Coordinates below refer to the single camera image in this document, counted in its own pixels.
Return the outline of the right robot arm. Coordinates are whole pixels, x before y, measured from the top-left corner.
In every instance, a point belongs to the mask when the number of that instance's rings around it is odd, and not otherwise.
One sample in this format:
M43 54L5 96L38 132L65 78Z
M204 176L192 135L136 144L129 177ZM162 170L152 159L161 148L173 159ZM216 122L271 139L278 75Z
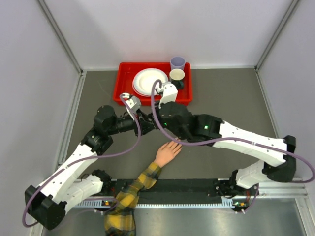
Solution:
M276 139L233 126L221 118L194 115L176 102L152 107L155 124L161 131L169 130L191 145L225 148L258 159L250 166L232 172L230 190L237 195L261 182L292 182L296 160L288 152L295 151L296 139L286 136Z

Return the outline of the yellow plaid sleeve forearm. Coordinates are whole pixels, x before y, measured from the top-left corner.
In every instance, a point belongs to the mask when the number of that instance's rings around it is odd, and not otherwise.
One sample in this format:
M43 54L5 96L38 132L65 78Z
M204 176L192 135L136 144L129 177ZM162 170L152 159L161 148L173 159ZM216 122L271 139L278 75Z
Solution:
M160 173L161 167L153 162L136 180L117 194L116 206L108 211L104 217L105 234L107 236L136 235L134 211L139 201L140 192L152 188Z

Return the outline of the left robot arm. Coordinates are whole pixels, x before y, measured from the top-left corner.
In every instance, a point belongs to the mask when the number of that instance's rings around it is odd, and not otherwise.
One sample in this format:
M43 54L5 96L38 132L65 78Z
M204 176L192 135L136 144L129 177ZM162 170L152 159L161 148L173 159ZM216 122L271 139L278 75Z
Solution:
M106 158L112 135L133 130L141 137L157 128L157 111L145 114L130 102L126 109L127 115L118 117L112 106L98 108L92 129L73 154L47 180L25 190L23 215L29 214L45 229L53 230L76 205L94 194L111 191L110 177L104 171L96 170L82 181L78 177L97 159Z

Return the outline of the mannequin hand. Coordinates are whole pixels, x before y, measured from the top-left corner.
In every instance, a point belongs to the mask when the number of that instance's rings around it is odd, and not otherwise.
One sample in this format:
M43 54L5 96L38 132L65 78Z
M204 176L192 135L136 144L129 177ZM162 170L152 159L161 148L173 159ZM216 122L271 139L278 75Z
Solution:
M180 139L175 139L162 145L154 159L154 163L160 166L161 168L171 162L182 150L182 144L179 143Z

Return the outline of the white paper plates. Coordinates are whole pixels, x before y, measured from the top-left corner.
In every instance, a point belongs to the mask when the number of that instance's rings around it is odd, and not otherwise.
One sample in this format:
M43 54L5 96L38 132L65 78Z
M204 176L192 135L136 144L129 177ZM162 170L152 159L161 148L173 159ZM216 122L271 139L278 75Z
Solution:
M160 69L143 69L134 76L132 81L133 90L144 97L151 96L151 89L156 80L161 80L162 83L169 81L167 75Z

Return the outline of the dark green mug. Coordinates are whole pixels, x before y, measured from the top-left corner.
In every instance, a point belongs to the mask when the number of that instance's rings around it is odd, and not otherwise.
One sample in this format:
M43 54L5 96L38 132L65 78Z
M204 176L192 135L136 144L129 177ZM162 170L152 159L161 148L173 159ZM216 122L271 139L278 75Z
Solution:
M184 88L185 73L181 69L172 69L169 73L171 83L179 90Z

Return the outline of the lavender plastic cup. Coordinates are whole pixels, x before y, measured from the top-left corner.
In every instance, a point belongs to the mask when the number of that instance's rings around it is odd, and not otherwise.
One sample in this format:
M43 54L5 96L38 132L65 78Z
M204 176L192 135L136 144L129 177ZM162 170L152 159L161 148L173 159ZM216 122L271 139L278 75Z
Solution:
M173 69L184 70L185 65L186 65L186 60L183 57L173 57L170 60L171 70Z

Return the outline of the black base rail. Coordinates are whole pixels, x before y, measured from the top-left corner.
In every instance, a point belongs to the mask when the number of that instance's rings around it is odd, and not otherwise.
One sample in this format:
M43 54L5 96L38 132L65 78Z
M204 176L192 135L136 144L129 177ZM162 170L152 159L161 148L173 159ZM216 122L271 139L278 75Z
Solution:
M158 179L153 187L142 189L145 193L206 193L208 196L224 196L224 181L218 179Z

